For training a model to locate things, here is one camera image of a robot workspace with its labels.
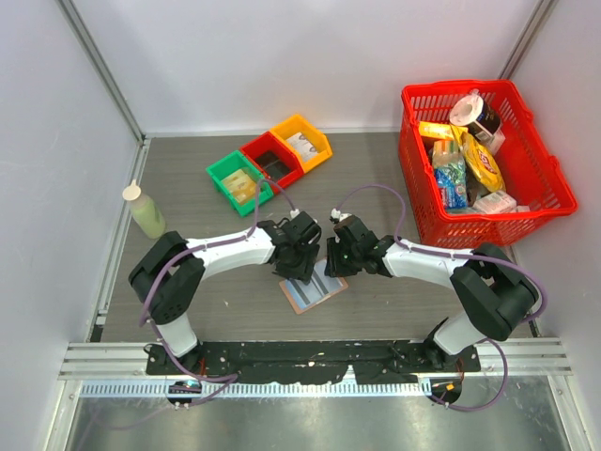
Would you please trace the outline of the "white card with black stripe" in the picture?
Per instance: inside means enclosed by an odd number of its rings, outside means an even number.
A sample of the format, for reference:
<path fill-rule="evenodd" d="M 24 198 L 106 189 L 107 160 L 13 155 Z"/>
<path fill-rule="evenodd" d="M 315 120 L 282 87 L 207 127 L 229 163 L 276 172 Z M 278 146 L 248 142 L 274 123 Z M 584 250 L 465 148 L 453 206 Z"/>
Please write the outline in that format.
<path fill-rule="evenodd" d="M 341 277 L 332 277 L 326 274 L 327 260 L 319 260 L 312 274 L 312 283 L 321 298 L 328 298 L 347 289 L 347 281 Z"/>

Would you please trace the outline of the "tan leather card holder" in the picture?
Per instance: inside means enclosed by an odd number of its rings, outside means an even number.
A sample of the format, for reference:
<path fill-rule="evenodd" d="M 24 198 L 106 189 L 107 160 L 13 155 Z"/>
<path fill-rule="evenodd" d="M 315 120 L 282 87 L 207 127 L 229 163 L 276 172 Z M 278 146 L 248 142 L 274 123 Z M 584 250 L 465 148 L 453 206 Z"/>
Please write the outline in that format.
<path fill-rule="evenodd" d="M 326 263 L 325 258 L 316 263 L 307 283 L 296 279 L 286 279 L 279 284 L 297 315 L 307 312 L 348 288 L 348 283 L 344 278 L 330 277 L 325 274 Z"/>

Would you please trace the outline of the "grey patterned card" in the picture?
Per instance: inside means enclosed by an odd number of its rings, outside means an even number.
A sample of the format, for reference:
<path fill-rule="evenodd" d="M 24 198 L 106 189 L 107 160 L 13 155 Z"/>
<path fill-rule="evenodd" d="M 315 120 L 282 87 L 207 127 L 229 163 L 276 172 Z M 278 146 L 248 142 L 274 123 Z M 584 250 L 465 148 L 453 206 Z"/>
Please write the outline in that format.
<path fill-rule="evenodd" d="M 302 132 L 297 132 L 286 139 L 286 142 L 293 148 L 299 150 L 300 146 L 304 142 L 311 143 Z"/>
<path fill-rule="evenodd" d="M 299 154 L 305 162 L 309 162 L 318 155 L 318 150 L 309 142 L 304 142 L 300 145 Z"/>

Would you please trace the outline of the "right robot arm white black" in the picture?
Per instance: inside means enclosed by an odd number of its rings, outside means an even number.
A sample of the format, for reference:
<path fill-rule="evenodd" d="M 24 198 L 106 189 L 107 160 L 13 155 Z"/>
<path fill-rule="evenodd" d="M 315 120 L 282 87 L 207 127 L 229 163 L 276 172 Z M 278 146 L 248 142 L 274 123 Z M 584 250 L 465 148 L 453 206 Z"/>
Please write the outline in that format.
<path fill-rule="evenodd" d="M 331 222 L 329 277 L 367 272 L 419 279 L 455 292 L 463 312 L 443 320 L 424 341 L 425 362 L 434 370 L 448 369 L 462 351 L 486 338 L 506 340 L 540 300 L 531 279 L 494 244 L 454 251 L 392 235 L 378 238 L 359 217 L 337 209 Z"/>

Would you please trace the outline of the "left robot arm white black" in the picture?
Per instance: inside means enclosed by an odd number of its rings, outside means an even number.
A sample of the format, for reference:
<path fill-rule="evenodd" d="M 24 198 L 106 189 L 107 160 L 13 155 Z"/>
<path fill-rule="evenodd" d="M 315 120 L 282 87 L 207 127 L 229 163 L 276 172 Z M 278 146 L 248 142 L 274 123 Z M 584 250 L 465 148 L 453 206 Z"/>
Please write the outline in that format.
<path fill-rule="evenodd" d="M 176 231 L 160 237 L 128 281 L 143 304 L 143 320 L 156 325 L 169 349 L 169 365 L 181 374 L 199 367 L 201 342 L 187 312 L 202 282 L 222 272 L 266 264 L 284 279 L 308 282 L 320 238 L 321 227 L 305 211 L 212 239 L 185 240 Z"/>

